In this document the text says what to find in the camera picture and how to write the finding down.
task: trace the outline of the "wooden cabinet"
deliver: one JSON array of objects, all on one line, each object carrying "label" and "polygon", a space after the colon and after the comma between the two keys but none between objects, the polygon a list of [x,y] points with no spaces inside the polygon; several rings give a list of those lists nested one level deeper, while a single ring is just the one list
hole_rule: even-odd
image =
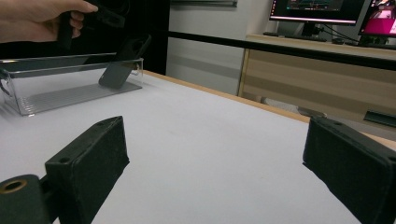
[{"label": "wooden cabinet", "polygon": [[[363,60],[394,60],[396,51],[338,46],[272,36],[250,35],[249,41],[313,49],[336,53],[339,57],[353,54]],[[329,62],[282,53],[246,49],[239,96],[250,100],[268,97],[343,119],[395,128],[364,120],[367,111],[396,116],[396,71],[363,65]]]}]

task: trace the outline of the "monitor screen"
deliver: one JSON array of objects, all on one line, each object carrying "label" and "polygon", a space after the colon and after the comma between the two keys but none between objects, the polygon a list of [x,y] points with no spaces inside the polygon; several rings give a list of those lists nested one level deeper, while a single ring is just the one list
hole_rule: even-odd
[{"label": "monitor screen", "polygon": [[396,37],[395,0],[370,0],[359,35]]},{"label": "monitor screen", "polygon": [[364,0],[273,0],[270,21],[354,26]]}]

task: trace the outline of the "finger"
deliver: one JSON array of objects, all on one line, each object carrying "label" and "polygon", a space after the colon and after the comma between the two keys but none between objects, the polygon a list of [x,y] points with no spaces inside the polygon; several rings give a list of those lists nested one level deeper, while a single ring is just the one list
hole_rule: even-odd
[{"label": "finger", "polygon": [[66,11],[80,11],[83,13],[90,13],[98,10],[97,6],[94,6],[93,4],[83,0],[69,0],[66,1],[66,4]]},{"label": "finger", "polygon": [[71,12],[72,19],[76,21],[84,21],[84,14],[78,11],[72,11]]},{"label": "finger", "polygon": [[81,30],[82,29],[82,27],[83,27],[83,23],[82,23],[82,21],[76,21],[76,20],[70,20],[70,25],[73,27],[73,28],[76,28],[76,29],[78,29],[78,30]]},{"label": "finger", "polygon": [[79,29],[77,29],[77,28],[73,28],[72,38],[77,38],[79,36],[81,36],[81,31]]}]

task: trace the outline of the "transparent plastic tray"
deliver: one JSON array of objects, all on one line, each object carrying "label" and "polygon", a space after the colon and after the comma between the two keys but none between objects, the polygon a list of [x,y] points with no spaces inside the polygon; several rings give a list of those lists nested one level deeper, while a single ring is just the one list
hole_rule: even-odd
[{"label": "transparent plastic tray", "polygon": [[[0,61],[4,105],[22,116],[127,91],[141,89],[143,59],[111,62],[114,53]],[[125,76],[120,88],[99,84],[112,66],[111,78]],[[123,74],[114,72],[120,68]]]}]

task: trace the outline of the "table surface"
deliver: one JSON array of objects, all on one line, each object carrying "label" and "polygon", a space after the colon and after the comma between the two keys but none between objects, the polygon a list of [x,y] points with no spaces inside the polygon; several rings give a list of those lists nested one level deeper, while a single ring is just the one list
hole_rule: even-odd
[{"label": "table surface", "polygon": [[145,73],[141,90],[32,117],[0,106],[0,180],[42,177],[94,123],[123,116],[131,163],[93,223],[359,223],[302,165],[308,118]]}]

